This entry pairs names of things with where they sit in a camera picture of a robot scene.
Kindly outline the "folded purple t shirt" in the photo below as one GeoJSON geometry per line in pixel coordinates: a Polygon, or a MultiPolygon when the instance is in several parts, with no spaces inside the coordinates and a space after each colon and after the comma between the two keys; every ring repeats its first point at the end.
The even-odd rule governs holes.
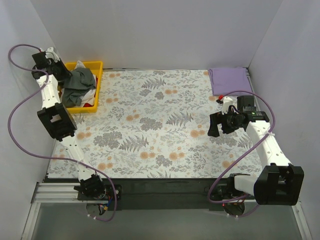
{"type": "Polygon", "coordinates": [[[251,92],[251,85],[244,67],[209,68],[208,75],[213,96],[225,95],[235,90],[251,92]]]}

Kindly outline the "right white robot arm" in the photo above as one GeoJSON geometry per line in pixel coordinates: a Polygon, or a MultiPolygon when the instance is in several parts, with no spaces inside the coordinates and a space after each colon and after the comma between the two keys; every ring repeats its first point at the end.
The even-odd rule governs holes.
{"type": "Polygon", "coordinates": [[[243,129],[253,142],[252,148],[240,158],[244,159],[256,151],[262,172],[258,177],[244,173],[233,173],[227,178],[226,190],[222,195],[227,199],[214,200],[213,190],[222,179],[219,176],[210,187],[207,198],[215,204],[225,204],[252,196],[259,205],[294,206],[297,204],[303,179],[302,167],[293,165],[281,150],[273,128],[275,117],[268,117],[255,105],[254,95],[247,92],[237,97],[237,105],[228,96],[217,100],[222,110],[210,115],[208,136],[219,137],[220,133],[230,134],[243,129]]]}

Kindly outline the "white t shirt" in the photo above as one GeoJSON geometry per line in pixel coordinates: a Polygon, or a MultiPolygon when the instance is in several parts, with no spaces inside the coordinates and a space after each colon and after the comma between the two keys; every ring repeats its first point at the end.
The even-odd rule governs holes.
{"type": "Polygon", "coordinates": [[[95,94],[97,90],[97,76],[93,74],[92,78],[94,79],[94,89],[90,89],[84,96],[80,97],[81,99],[80,107],[84,107],[85,104],[89,104],[90,106],[93,106],[95,103],[95,94]]]}

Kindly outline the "yellow plastic bin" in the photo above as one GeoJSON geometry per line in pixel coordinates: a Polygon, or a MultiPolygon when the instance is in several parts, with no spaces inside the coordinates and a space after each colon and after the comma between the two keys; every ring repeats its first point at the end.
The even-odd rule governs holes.
{"type": "Polygon", "coordinates": [[[83,64],[86,68],[90,69],[92,74],[96,75],[96,78],[97,78],[94,105],[92,107],[80,107],[77,105],[73,107],[67,107],[66,109],[69,111],[70,114],[96,113],[98,109],[99,93],[100,93],[101,81],[102,81],[102,75],[103,75],[103,62],[102,61],[84,61],[83,64]]]}

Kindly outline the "aluminium rail frame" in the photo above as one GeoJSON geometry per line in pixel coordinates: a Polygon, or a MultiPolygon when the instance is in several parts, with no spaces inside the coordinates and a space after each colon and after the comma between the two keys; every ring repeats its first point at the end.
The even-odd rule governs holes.
{"type": "Polygon", "coordinates": [[[106,194],[102,199],[94,199],[75,190],[80,185],[75,178],[45,178],[37,183],[32,199],[31,209],[22,234],[22,239],[30,239],[36,225],[40,205],[44,203],[86,203],[91,205],[107,205],[110,210],[117,210],[118,197],[115,185],[111,185],[107,179],[103,179],[106,194]]]}

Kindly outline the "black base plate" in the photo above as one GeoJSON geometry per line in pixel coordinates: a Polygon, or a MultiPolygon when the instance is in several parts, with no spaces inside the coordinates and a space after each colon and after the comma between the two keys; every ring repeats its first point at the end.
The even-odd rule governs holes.
{"type": "Polygon", "coordinates": [[[209,203],[214,178],[116,178],[118,211],[206,209],[223,211],[222,204],[209,203]]]}

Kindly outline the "red t shirt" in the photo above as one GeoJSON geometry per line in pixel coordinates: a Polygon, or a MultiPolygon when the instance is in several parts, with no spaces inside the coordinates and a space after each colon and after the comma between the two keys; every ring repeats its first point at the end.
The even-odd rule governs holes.
{"type": "Polygon", "coordinates": [[[85,103],[85,104],[83,105],[83,107],[84,107],[84,108],[90,108],[90,107],[92,107],[92,105],[89,104],[89,103],[85,103]]]}

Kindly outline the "dark grey t shirt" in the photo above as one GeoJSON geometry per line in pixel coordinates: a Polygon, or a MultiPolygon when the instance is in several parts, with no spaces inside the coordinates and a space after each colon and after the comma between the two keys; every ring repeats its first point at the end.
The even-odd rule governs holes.
{"type": "Polygon", "coordinates": [[[61,101],[67,108],[81,105],[81,96],[95,88],[93,74],[89,68],[78,67],[71,71],[70,80],[63,86],[61,101]]]}

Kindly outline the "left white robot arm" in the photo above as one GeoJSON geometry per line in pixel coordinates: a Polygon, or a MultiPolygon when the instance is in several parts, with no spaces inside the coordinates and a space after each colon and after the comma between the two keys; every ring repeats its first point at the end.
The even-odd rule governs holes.
{"type": "Polygon", "coordinates": [[[80,183],[75,190],[101,200],[106,196],[106,187],[98,173],[89,167],[77,141],[77,125],[59,96],[59,88],[64,88],[78,74],[66,68],[53,47],[33,54],[32,58],[35,62],[32,76],[41,88],[42,97],[42,107],[37,116],[49,135],[60,142],[73,159],[80,183]]]}

